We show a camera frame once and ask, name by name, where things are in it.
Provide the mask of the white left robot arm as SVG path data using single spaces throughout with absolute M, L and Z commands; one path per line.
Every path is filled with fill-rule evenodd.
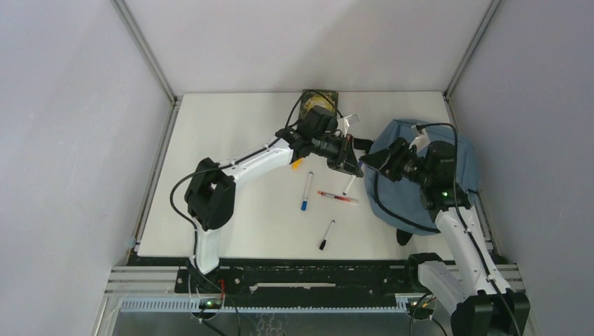
M 187 213 L 195 240 L 191 264 L 196 269 L 192 283 L 203 292 L 219 282 L 219 242 L 221 228 L 233 217 L 236 192 L 268 172 L 288 166 L 313 154 L 326 160 L 329 169 L 361 178 L 356 151 L 368 152 L 372 141 L 348 132 L 356 115 L 342 118 L 322 106 L 314 106 L 305 117 L 277 130 L 262 146 L 227 162 L 206 157 L 194 173 L 184 177 Z

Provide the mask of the blue student backpack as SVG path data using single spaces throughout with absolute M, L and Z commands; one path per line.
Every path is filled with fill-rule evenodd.
M 423 188 L 405 178 L 391 181 L 389 173 L 379 173 L 365 164 L 364 184 L 372 212 L 396 228 L 396 240 L 405 246 L 413 236 L 438 234 L 436 217 L 453 207 L 470 209 L 478 190 L 480 176 L 474 147 L 446 122 L 425 123 L 420 120 L 391 121 L 365 153 L 388 148 L 402 137 L 409 149 L 424 157 L 432 141 L 446 141 L 457 149 L 456 176 L 448 187 Z

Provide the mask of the white marker purple cap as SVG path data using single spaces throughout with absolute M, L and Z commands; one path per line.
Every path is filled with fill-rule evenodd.
M 349 177 L 349 180 L 348 180 L 346 186 L 343 188 L 343 191 L 342 191 L 342 195 L 343 196 L 347 196 L 348 195 L 348 192 L 350 191 L 350 189 L 351 189 L 353 183 L 356 181 L 356 179 L 357 179 L 357 177 L 355 175 L 351 175 L 351 177 Z

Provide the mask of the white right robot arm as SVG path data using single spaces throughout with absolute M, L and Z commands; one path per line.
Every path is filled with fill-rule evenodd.
M 437 257 L 426 257 L 405 271 L 413 291 L 427 289 L 447 309 L 453 335 L 487 335 L 497 329 L 523 335 L 530 302 L 502 276 L 488 253 L 467 193 L 457 183 L 458 142 L 431 141 L 424 157 L 398 137 L 387 148 L 362 156 L 377 176 L 401 179 L 420 189 L 422 208 L 443 235 L 460 278 Z

